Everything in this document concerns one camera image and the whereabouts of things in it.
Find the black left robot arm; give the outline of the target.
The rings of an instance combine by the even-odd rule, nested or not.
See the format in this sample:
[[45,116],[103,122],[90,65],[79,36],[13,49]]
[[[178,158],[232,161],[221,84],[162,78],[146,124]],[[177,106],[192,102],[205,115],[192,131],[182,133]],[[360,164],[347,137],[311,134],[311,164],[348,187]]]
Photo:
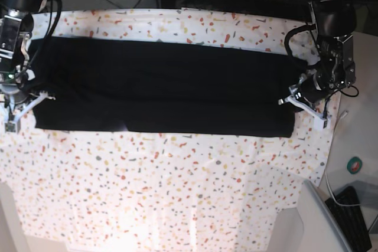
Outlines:
[[[353,0],[308,0],[308,5],[312,23],[290,30],[283,42],[291,63],[302,74],[289,87],[289,96],[278,103],[290,103],[307,112],[313,117],[314,127],[323,130],[329,121],[327,106],[319,113],[317,104],[329,103],[333,95],[352,87],[356,81],[353,55],[356,10]],[[319,56],[315,64],[300,63],[289,46],[292,37],[302,32],[312,36]]]

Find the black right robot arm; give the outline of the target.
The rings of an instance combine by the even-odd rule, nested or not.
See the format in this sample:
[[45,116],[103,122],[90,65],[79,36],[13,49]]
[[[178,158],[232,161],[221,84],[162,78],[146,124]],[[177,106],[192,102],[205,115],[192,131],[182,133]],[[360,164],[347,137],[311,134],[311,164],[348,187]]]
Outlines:
[[[57,6],[50,14],[46,34],[33,55],[28,47],[34,29],[33,15],[46,4]],[[18,133],[21,118],[49,97],[48,93],[32,90],[29,82],[35,79],[31,67],[40,58],[58,24],[62,12],[61,0],[1,0],[1,113],[6,132]]]

